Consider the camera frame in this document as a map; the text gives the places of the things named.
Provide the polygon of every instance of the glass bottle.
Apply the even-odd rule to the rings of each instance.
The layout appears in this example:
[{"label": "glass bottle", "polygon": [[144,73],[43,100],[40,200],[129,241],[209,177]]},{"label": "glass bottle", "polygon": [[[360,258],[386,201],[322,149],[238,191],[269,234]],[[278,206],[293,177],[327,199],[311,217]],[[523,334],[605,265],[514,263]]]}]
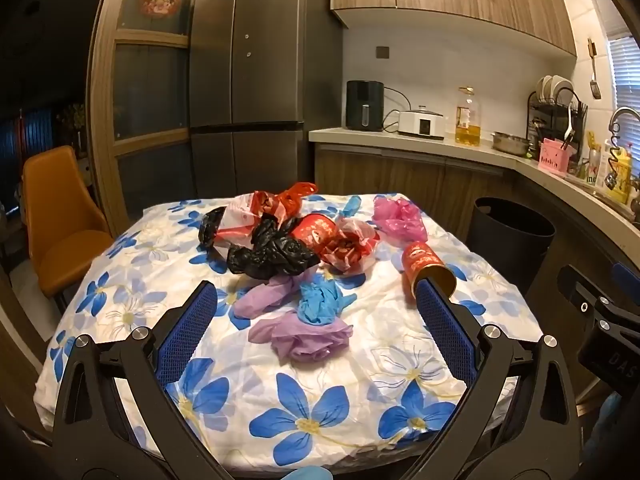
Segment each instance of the glass bottle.
[{"label": "glass bottle", "polygon": [[480,104],[470,86],[461,86],[456,111],[456,142],[480,146]]}]

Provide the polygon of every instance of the refrigerator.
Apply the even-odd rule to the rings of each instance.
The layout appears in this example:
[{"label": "refrigerator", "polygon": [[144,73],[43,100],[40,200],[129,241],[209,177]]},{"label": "refrigerator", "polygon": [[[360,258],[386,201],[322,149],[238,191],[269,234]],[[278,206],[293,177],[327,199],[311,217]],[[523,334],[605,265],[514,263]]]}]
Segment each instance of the refrigerator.
[{"label": "refrigerator", "polygon": [[198,196],[312,182],[308,132],[341,120],[342,25],[330,0],[195,0],[192,23]]}]

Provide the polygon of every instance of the metal bowl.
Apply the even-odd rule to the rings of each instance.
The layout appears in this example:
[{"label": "metal bowl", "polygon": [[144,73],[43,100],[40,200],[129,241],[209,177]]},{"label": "metal bowl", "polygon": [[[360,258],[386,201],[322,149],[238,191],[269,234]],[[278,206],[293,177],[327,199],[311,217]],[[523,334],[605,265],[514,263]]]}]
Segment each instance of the metal bowl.
[{"label": "metal bowl", "polygon": [[524,137],[495,132],[493,148],[510,155],[525,156],[529,151],[529,141]]}]

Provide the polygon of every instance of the sink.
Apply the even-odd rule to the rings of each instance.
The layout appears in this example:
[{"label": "sink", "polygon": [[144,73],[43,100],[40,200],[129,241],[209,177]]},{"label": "sink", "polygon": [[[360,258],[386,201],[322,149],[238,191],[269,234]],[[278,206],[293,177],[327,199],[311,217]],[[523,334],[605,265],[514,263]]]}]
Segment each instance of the sink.
[{"label": "sink", "polygon": [[616,202],[615,200],[611,199],[596,187],[590,186],[585,181],[579,180],[578,178],[575,178],[574,176],[571,176],[571,175],[567,175],[564,179],[570,184],[573,184],[575,187],[579,187],[585,193],[588,193],[594,198],[597,198],[604,205],[613,209],[613,211],[618,213],[620,216],[622,216],[626,220],[629,220],[631,223],[634,223],[636,221],[636,216],[633,214],[631,209],[627,208],[625,205],[622,205],[620,202]]}]

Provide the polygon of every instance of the silver screw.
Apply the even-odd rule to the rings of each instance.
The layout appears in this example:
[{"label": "silver screw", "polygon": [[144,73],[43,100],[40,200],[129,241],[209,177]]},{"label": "silver screw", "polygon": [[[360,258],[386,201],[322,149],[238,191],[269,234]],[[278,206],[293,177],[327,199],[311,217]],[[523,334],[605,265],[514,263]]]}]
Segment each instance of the silver screw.
[{"label": "silver screw", "polygon": [[87,334],[82,334],[76,337],[76,346],[78,348],[82,348],[83,346],[87,346],[89,343],[89,336]]},{"label": "silver screw", "polygon": [[545,335],[544,342],[545,345],[551,346],[551,348],[555,348],[556,346],[558,346],[558,341],[556,341],[556,338],[552,335]]},{"label": "silver screw", "polygon": [[132,333],[133,339],[140,341],[149,335],[149,329],[146,326],[139,326]]},{"label": "silver screw", "polygon": [[484,333],[491,339],[498,339],[500,337],[500,329],[495,325],[488,325],[484,327]]}]

